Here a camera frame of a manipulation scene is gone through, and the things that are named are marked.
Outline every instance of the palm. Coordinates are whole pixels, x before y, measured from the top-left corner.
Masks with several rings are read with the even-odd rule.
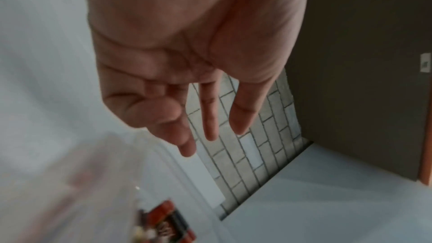
[[[195,151],[184,105],[200,83],[206,137],[218,135],[221,71],[240,80],[230,113],[250,126],[297,37],[306,0],[89,0],[102,96],[128,125]]]

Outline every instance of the wall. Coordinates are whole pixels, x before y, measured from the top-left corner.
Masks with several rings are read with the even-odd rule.
[[[214,142],[204,137],[196,85],[189,86],[186,112],[197,142],[197,153],[225,196],[216,211],[223,218],[269,178],[285,167],[304,147],[293,96],[285,71],[270,89],[250,130],[237,136],[228,114],[238,81],[224,74],[219,93],[219,131]]]
[[[85,0],[0,0],[0,184],[78,142],[131,132],[100,99],[86,14]],[[223,201],[198,156],[176,160],[210,205]]]
[[[417,179],[431,0],[308,0],[287,71],[305,137]]]

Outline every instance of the cabinet door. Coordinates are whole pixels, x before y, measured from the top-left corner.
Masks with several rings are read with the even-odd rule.
[[[286,67],[303,136],[417,179],[431,51],[432,0],[308,0]]]

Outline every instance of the tiled floor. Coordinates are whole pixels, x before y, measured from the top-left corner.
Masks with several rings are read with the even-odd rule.
[[[223,76],[219,93],[220,136],[214,142],[204,137],[196,85],[189,86],[186,104],[197,153],[225,195],[225,202],[215,210],[221,218],[285,167],[305,145],[285,71],[271,87],[259,117],[242,136],[236,135],[228,123],[238,85],[237,80]]]

